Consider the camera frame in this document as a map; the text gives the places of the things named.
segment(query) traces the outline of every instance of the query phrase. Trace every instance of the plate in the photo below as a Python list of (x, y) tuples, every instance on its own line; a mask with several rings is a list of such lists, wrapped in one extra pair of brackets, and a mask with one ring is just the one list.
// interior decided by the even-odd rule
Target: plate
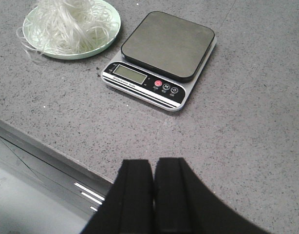
[[(102, 46), (95, 48), (94, 50), (88, 51), (88, 52), (84, 52), (84, 53), (80, 53), (80, 54), (57, 54), (55, 52), (44, 52), (43, 54), (52, 58), (56, 58), (56, 59), (69, 59), (69, 60), (73, 60), (73, 59), (84, 59), (84, 58), (88, 58), (91, 57), (93, 55), (96, 55), (98, 53), (101, 53), (102, 51), (104, 51), (105, 49), (107, 49), (112, 42), (115, 40), (120, 26), (121, 26), (121, 20), (120, 20), (120, 15), (117, 12), (117, 10), (110, 5), (109, 3), (102, 1), (102, 0), (95, 0), (95, 2), (100, 3), (104, 6), (106, 6), (108, 9), (110, 9), (110, 12), (112, 14), (112, 25), (111, 25), (111, 30), (109, 33), (109, 40), (108, 42), (106, 42), (105, 44), (103, 44)], [(30, 27), (27, 26), (29, 23), (29, 20), (31, 20), (35, 13), (36, 13), (37, 7), (34, 8), (25, 18), (24, 23), (23, 23), (23, 35), (25, 37), (25, 39), (27, 40), (27, 42), (33, 46), (34, 48), (37, 48), (37, 44), (36, 41), (34, 41), (33, 39), (29, 38), (27, 35), (29, 33), (29, 29)]]

